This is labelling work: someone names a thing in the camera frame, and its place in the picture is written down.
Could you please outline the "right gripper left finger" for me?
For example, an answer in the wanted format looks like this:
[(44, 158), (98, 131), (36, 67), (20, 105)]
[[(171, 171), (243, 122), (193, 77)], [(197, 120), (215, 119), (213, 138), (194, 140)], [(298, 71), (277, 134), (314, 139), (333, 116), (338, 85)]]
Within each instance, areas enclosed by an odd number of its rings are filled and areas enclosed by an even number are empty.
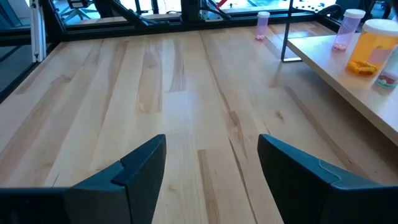
[(67, 190), (70, 224), (151, 224), (165, 170), (166, 136), (138, 148)]

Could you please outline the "silver aluminium post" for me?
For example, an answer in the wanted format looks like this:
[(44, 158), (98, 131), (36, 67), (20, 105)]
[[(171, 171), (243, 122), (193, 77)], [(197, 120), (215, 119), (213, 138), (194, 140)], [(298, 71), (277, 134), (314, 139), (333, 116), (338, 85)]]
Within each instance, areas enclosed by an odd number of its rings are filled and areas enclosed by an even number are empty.
[(44, 13), (40, 0), (29, 0), (30, 34), (33, 62), (42, 62), (47, 56)]

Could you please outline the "wooden shelf black metal frame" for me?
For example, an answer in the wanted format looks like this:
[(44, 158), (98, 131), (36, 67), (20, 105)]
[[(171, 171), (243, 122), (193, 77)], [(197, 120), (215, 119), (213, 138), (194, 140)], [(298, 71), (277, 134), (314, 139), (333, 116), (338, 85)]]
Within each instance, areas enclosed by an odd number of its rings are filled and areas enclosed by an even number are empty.
[(354, 42), (343, 53), (333, 52), (334, 35), (288, 38), (286, 22), (284, 43), (327, 84), (358, 110), (378, 130), (398, 146), (398, 87), (383, 88), (374, 78), (360, 78), (345, 72)]

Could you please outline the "black office chair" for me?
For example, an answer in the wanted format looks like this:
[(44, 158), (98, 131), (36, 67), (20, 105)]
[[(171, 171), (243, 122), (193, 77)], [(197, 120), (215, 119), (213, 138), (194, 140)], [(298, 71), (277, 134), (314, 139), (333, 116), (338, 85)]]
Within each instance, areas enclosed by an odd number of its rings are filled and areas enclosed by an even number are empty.
[(81, 21), (91, 19), (89, 13), (97, 13), (96, 9), (90, 6), (94, 4), (93, 0), (66, 0), (68, 6), (59, 14), (63, 22), (67, 22), (74, 17), (78, 17)]

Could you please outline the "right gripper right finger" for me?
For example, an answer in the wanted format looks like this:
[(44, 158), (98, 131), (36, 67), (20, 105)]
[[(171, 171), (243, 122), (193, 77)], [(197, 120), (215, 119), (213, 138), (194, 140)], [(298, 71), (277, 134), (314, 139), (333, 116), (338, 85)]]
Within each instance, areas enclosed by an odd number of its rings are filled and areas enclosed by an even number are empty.
[(285, 224), (353, 224), (352, 193), (373, 182), (286, 144), (258, 138), (262, 172)]

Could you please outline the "pink medicine bottle white cap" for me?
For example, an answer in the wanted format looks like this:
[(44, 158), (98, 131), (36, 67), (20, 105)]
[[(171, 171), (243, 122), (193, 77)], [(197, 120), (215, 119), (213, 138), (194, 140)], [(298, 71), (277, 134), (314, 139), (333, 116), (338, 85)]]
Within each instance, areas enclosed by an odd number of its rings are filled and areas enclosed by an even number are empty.
[(267, 11), (257, 13), (256, 40), (265, 39), (270, 15), (270, 12)]
[(345, 10), (342, 23), (332, 45), (334, 51), (344, 52), (347, 49), (365, 14), (366, 12), (360, 9)]

